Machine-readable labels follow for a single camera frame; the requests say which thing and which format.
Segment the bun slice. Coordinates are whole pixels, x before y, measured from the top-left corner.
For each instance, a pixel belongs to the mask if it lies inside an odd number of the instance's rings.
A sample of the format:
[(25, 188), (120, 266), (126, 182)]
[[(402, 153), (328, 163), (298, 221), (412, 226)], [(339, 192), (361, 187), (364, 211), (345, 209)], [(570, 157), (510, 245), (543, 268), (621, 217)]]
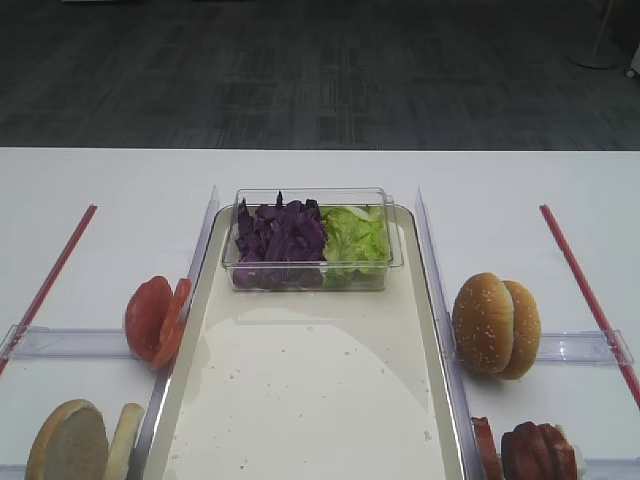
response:
[(125, 480), (130, 458), (144, 416), (144, 408), (137, 403), (123, 406), (111, 441), (104, 480)]
[(102, 479), (108, 451), (101, 412), (88, 400), (69, 400), (59, 405), (41, 426), (24, 478)]

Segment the tomato slice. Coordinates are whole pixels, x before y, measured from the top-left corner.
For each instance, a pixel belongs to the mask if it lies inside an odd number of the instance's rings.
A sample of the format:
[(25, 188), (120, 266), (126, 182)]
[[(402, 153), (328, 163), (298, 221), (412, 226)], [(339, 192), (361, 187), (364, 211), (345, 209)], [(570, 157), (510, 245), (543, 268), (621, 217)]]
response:
[(192, 282), (190, 279), (181, 278), (178, 281), (162, 323), (158, 349), (151, 361), (151, 366), (154, 370), (159, 370), (166, 365), (179, 349), (184, 333), (184, 326), (180, 320), (181, 312), (189, 299), (191, 288)]
[(127, 305), (124, 317), (127, 343), (146, 362), (151, 362), (159, 347), (160, 330), (172, 295), (167, 279), (154, 276), (138, 287)]

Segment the inner tomato slice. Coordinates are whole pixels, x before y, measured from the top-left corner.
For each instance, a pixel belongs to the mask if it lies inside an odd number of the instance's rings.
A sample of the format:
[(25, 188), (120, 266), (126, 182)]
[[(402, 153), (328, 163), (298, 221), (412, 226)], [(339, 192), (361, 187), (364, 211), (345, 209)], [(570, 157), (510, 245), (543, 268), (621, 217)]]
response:
[(184, 333), (184, 326), (180, 320), (181, 312), (189, 299), (191, 288), (192, 282), (190, 279), (181, 278), (178, 281), (162, 323), (158, 349), (151, 361), (151, 366), (154, 370), (159, 370), (166, 365), (179, 349)]

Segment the single meat patty slice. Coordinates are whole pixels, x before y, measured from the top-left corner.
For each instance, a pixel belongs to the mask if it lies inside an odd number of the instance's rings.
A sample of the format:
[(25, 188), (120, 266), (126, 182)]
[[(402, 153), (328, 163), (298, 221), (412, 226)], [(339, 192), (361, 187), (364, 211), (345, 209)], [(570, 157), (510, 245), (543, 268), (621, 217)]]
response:
[(497, 455), (493, 434), (486, 417), (471, 418), (478, 453), (488, 480), (503, 480), (500, 461)]

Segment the stacked meat patty slices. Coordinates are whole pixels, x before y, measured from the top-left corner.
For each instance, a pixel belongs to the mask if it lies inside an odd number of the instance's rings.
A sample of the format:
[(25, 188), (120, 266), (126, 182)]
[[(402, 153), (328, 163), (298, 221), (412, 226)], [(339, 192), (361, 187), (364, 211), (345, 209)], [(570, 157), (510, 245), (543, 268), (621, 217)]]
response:
[(501, 465), (505, 479), (584, 479), (586, 465), (577, 446), (561, 425), (517, 425), (501, 438)]

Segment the inner sesame bun top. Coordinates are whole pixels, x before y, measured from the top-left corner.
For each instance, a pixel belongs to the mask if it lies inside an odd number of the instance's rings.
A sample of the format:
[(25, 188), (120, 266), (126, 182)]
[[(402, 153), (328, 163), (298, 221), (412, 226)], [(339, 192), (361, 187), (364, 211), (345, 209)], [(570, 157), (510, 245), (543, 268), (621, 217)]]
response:
[(514, 305), (503, 281), (475, 274), (460, 288), (452, 326), (457, 353), (472, 371), (496, 374), (509, 363), (514, 342)]

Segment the sesame bun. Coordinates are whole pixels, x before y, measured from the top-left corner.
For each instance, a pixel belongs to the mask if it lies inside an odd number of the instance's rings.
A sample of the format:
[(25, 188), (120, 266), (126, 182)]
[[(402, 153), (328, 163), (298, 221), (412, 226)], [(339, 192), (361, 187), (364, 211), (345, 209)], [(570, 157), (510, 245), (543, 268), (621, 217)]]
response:
[(514, 306), (514, 340), (509, 363), (500, 377), (517, 380), (535, 363), (541, 339), (541, 322), (531, 292), (516, 281), (504, 280), (503, 283), (511, 294)]
[(472, 371), (496, 374), (509, 363), (514, 342), (514, 305), (503, 281), (475, 274), (460, 288), (452, 326), (457, 353)]

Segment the left clear long divider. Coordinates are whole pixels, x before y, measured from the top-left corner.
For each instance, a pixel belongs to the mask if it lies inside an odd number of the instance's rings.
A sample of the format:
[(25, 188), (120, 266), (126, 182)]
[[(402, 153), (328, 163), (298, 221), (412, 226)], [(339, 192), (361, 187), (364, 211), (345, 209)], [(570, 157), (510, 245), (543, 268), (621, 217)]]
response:
[[(215, 216), (219, 210), (219, 194), (216, 185), (213, 185), (211, 196), (204, 214), (200, 234), (194, 250), (191, 265), (187, 278), (192, 282), (191, 293), (187, 297), (184, 305), (180, 321), (185, 324), (191, 309), (191, 298), (194, 289), (198, 285), (200, 273), (205, 260), (206, 251), (210, 241), (211, 230), (214, 225)], [(132, 451), (130, 469), (127, 478), (132, 480), (140, 480), (144, 476), (147, 459), (156, 436), (159, 424), (159, 418), (162, 413), (163, 405), (167, 395), (167, 388), (170, 384), (171, 374), (175, 360), (171, 360), (167, 365), (162, 367), (156, 376), (153, 391), (149, 400), (137, 443)]]

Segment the right rear clear pusher track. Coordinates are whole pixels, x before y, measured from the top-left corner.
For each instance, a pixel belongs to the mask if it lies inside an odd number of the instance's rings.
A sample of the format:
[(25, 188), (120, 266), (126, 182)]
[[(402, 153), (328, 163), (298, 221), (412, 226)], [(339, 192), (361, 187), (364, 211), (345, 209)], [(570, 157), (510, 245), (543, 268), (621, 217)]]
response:
[(632, 366), (634, 358), (619, 330), (543, 333), (537, 363)]

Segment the clear pusher track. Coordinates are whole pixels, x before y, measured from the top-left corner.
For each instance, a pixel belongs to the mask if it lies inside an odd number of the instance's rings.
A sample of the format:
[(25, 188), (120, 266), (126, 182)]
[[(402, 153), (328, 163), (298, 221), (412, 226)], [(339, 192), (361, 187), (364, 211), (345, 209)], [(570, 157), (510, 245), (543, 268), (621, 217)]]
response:
[(24, 465), (0, 465), (0, 480), (24, 480)]
[(49, 328), (13, 325), (1, 343), (1, 359), (129, 359), (122, 329)]
[(632, 366), (634, 358), (619, 330), (543, 333), (537, 363)]
[(635, 459), (586, 459), (583, 479), (640, 480), (640, 461)]

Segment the left rear clear pusher track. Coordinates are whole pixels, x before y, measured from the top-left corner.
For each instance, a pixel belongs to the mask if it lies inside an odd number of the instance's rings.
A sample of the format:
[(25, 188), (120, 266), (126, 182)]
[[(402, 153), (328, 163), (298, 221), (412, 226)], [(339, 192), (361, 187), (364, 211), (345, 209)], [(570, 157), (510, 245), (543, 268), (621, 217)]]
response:
[(1, 343), (1, 359), (129, 359), (122, 329), (49, 328), (13, 325)]

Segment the right front clear pusher track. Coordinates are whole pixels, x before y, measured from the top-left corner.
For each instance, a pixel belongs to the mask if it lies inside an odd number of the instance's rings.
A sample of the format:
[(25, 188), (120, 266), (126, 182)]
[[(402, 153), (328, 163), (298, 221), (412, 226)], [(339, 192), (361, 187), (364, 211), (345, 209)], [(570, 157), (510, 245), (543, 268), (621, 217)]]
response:
[(583, 479), (640, 480), (640, 461), (635, 459), (586, 459)]

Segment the right red rail strip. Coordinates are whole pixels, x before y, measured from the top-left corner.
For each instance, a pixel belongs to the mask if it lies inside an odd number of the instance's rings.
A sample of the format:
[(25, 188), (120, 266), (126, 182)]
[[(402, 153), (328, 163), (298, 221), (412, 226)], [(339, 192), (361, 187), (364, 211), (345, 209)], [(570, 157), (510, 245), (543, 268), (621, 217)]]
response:
[(608, 321), (550, 207), (543, 204), (539, 206), (539, 210), (544, 217), (556, 244), (564, 255), (564, 258), (569, 265), (575, 281), (598, 327), (603, 332), (607, 343), (609, 344), (610, 350), (614, 355), (622, 377), (625, 380), (636, 405), (639, 405), (639, 379), (632, 366), (632, 356), (627, 352), (626, 347), (623, 345), (623, 338), (614, 331)]

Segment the red rail strip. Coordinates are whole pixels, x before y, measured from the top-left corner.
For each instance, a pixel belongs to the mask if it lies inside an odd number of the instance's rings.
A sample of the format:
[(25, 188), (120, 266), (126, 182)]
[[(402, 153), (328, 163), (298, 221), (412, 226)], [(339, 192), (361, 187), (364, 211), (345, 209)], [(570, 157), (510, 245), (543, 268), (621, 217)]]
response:
[(78, 222), (76, 228), (71, 234), (70, 238), (66, 242), (62, 252), (59, 254), (57, 260), (54, 265), (51, 267), (49, 273), (44, 279), (42, 285), (31, 301), (29, 307), (27, 308), (25, 314), (23, 315), (20, 322), (13, 326), (10, 331), (6, 335), (6, 342), (1, 349), (1, 369), (0, 372), (3, 373), (7, 364), (9, 363), (9, 356), (13, 352), (14, 348), (17, 346), (19, 340), (26, 333), (27, 329), (31, 326), (32, 321), (34, 320), (36, 314), (41, 308), (44, 300), (46, 299), (48, 293), (50, 292), (52, 286), (57, 280), (60, 272), (65, 266), (67, 260), (70, 255), (73, 253), (76, 245), (84, 234), (86, 228), (91, 222), (95, 212), (97, 210), (97, 206), (95, 204), (90, 204), (85, 213), (83, 214), (81, 220)]
[(556, 244), (564, 255), (564, 258), (569, 265), (575, 281), (598, 327), (603, 332), (607, 343), (609, 344), (610, 350), (614, 355), (622, 377), (625, 380), (636, 405), (639, 405), (639, 379), (632, 366), (632, 356), (627, 352), (626, 347), (623, 345), (623, 338), (614, 331), (608, 321), (550, 207), (543, 204), (539, 206), (539, 210), (544, 217)]

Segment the left red rail strip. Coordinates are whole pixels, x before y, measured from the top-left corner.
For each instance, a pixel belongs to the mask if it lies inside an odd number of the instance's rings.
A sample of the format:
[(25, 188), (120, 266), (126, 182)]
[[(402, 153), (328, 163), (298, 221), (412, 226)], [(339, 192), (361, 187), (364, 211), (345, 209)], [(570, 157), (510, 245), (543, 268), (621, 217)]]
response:
[(71, 234), (70, 238), (66, 242), (62, 252), (59, 254), (57, 260), (54, 265), (51, 267), (49, 273), (44, 279), (42, 285), (31, 301), (29, 307), (27, 308), (25, 314), (23, 315), (20, 322), (13, 326), (10, 331), (6, 335), (6, 342), (1, 349), (1, 369), (0, 372), (3, 373), (7, 364), (9, 363), (9, 356), (13, 352), (14, 348), (17, 346), (19, 340), (26, 333), (27, 329), (31, 326), (32, 321), (34, 320), (36, 314), (41, 308), (44, 300), (46, 299), (48, 293), (50, 292), (52, 286), (57, 280), (60, 272), (65, 266), (67, 260), (70, 255), (73, 253), (76, 245), (84, 234), (86, 228), (91, 222), (95, 212), (97, 210), (97, 206), (95, 204), (90, 204), (85, 213), (83, 214), (81, 220), (78, 222), (76, 228)]

